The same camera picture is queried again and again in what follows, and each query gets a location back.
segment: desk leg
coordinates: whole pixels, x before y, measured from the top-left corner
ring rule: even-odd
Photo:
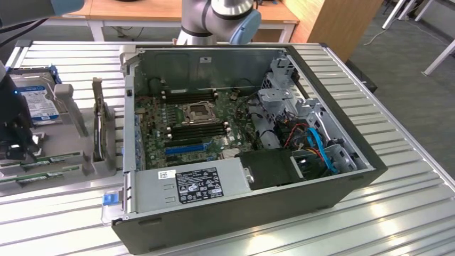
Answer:
[[[398,17],[400,20],[405,20],[405,17],[408,15],[408,13],[410,12],[414,3],[416,3],[416,0],[412,0],[410,3],[406,5],[405,10],[404,10],[402,14]]]
[[[425,71],[425,75],[430,75],[433,71],[438,68],[440,64],[444,62],[444,60],[448,58],[448,56],[453,53],[455,50],[455,40],[454,42],[448,46],[446,50],[442,52],[442,54],[438,56],[436,61],[432,63],[430,67]]]
[[[89,26],[93,31],[94,41],[105,42],[103,27],[105,23],[102,20],[89,20]]]
[[[282,35],[279,36],[279,43],[289,43],[291,41],[295,26],[293,23],[285,25]]]
[[[433,2],[434,2],[434,0],[430,0],[430,1],[429,1],[426,7],[422,9],[422,11],[421,11],[418,17],[416,18],[416,21],[420,21],[420,20],[422,19],[422,16],[425,15],[425,13],[426,13],[426,11],[428,11],[428,9],[429,9],[429,7],[430,7],[430,4],[432,4]]]
[[[400,2],[397,3],[396,8],[393,10],[393,13],[389,15],[389,18],[388,18],[388,20],[386,20],[386,22],[384,24],[384,29],[388,29],[392,26],[393,21],[396,19],[396,15],[398,14],[398,11],[400,11],[400,9],[402,8],[402,6],[405,4],[405,1],[406,0],[400,0]]]

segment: gray carpet floor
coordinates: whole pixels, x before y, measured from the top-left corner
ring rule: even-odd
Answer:
[[[405,125],[433,157],[455,177],[455,59],[450,57],[430,77],[421,73],[444,52],[446,44],[405,21],[396,21],[390,30],[369,46],[364,44],[382,31],[388,16],[382,10],[372,22],[351,60],[376,82],[381,102]],[[141,28],[125,31],[137,38]],[[106,40],[118,38],[113,28],[105,28]],[[146,28],[138,41],[170,41],[179,29]],[[0,35],[3,41],[10,34]],[[22,39],[38,41],[91,41],[87,27],[42,26]],[[15,42],[0,49],[6,62]]]

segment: metal table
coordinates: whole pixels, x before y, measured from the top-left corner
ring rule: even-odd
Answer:
[[[34,42],[31,47],[15,48],[9,62],[14,67],[58,65],[63,81],[77,89],[81,108],[94,104],[93,77],[103,77],[106,101],[117,106],[118,142],[123,140],[125,102],[121,44],[125,43]],[[454,180],[333,51],[318,44],[295,47],[389,165],[389,171],[331,209],[149,255],[453,253]],[[102,180],[0,198],[0,255],[129,254],[111,227],[103,226],[101,220],[103,192],[119,187],[122,181],[118,172]]]

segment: blue hard drive label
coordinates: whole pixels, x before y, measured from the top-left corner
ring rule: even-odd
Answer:
[[[182,204],[225,196],[217,168],[177,173],[177,183]]]
[[[51,100],[54,95],[49,95],[45,86],[19,87],[18,91],[27,99],[31,119],[34,121],[47,121],[59,118],[59,111]]]

